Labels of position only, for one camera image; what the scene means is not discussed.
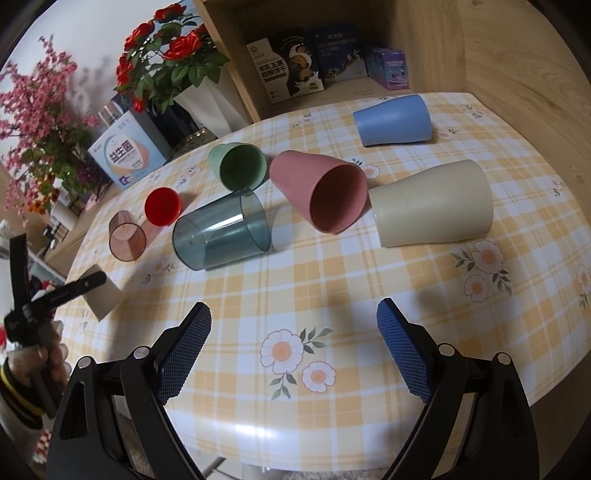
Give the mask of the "person's left hand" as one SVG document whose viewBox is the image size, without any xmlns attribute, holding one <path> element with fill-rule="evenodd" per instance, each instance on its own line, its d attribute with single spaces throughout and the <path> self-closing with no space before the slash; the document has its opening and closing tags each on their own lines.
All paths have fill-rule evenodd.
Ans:
<svg viewBox="0 0 591 480">
<path fill-rule="evenodd" d="M 64 392 L 71 374 L 71 366 L 67 363 L 68 348 L 62 342 L 63 323 L 54 320 L 51 327 L 49 348 L 32 346 L 13 350 L 8 353 L 8 368 L 19 384 L 29 387 L 32 376 L 48 367 L 52 380 L 59 390 Z"/>
</svg>

